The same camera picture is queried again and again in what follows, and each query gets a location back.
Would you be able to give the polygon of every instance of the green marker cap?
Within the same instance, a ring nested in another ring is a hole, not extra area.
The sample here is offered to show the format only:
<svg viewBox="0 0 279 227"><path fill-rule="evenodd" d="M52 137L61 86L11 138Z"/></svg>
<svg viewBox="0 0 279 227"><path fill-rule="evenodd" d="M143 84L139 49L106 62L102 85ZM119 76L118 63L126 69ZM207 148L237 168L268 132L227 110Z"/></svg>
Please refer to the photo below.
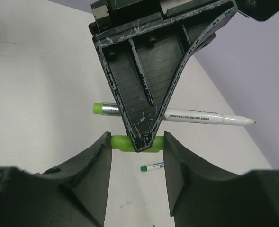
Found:
<svg viewBox="0 0 279 227"><path fill-rule="evenodd" d="M95 114L102 114L102 103L94 103L93 105L93 113Z"/></svg>
<svg viewBox="0 0 279 227"><path fill-rule="evenodd" d="M147 166L140 167L141 172L147 172L148 168Z"/></svg>

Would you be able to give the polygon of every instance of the black v-shaped bracket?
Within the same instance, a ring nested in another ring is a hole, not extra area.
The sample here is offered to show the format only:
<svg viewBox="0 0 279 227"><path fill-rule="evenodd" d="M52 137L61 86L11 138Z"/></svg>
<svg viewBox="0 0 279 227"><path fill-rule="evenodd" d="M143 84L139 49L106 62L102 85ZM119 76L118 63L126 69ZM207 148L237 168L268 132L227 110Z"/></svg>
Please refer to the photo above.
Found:
<svg viewBox="0 0 279 227"><path fill-rule="evenodd" d="M220 0L170 18L156 13L93 36L135 151L152 146L188 59L236 12L233 0Z"/></svg>

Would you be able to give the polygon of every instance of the white marker pen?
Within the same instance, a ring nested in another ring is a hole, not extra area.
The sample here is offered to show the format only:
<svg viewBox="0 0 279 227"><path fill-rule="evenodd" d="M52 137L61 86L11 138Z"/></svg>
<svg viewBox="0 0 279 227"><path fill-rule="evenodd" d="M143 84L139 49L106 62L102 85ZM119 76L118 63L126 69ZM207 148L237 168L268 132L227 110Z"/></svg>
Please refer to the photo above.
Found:
<svg viewBox="0 0 279 227"><path fill-rule="evenodd" d="M104 116L120 116L119 109L115 103L95 103L93 106L95 114ZM200 124L224 124L245 126L255 124L256 121L242 116L225 115L215 112L199 110L184 110L167 108L163 120L171 122L188 122Z"/></svg>
<svg viewBox="0 0 279 227"><path fill-rule="evenodd" d="M147 171L161 169L161 168L164 168L163 162L142 166L142 167L140 167L140 170L141 170L141 172L147 172Z"/></svg>

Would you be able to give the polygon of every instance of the pen label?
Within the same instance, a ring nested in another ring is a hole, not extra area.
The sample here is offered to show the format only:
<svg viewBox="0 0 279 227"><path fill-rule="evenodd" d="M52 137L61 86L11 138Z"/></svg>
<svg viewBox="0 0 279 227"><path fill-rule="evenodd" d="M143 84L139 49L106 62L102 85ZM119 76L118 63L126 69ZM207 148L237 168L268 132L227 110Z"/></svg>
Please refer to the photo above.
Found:
<svg viewBox="0 0 279 227"><path fill-rule="evenodd" d="M186 119L193 119L193 120L204 120L204 121L209 121L210 120L210 118L208 118L208 117L191 117L191 116L182 116L182 115L170 115L170 117L186 118Z"/></svg>
<svg viewBox="0 0 279 227"><path fill-rule="evenodd" d="M154 165L154 166L152 166L152 167L153 167L153 168L156 168L156 167L163 168L163 167L164 167L164 164Z"/></svg>
<svg viewBox="0 0 279 227"><path fill-rule="evenodd" d="M159 163L155 163L155 164L151 164L151 165L146 165L146 166L157 166L157 165L163 165L163 162L159 162Z"/></svg>
<svg viewBox="0 0 279 227"><path fill-rule="evenodd" d="M120 115L120 112L119 112L119 110L118 111L107 111L107 114L110 114L110 115Z"/></svg>

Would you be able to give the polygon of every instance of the purple wall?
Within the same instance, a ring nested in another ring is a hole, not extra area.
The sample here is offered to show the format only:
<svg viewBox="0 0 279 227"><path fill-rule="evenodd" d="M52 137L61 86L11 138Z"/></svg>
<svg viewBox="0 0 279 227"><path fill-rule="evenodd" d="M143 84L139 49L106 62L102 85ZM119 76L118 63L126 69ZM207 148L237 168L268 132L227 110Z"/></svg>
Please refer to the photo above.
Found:
<svg viewBox="0 0 279 227"><path fill-rule="evenodd" d="M91 4L97 0L49 0L85 12L92 12Z"/></svg>
<svg viewBox="0 0 279 227"><path fill-rule="evenodd" d="M279 13L266 22L237 14L195 56L273 168L279 168Z"/></svg>

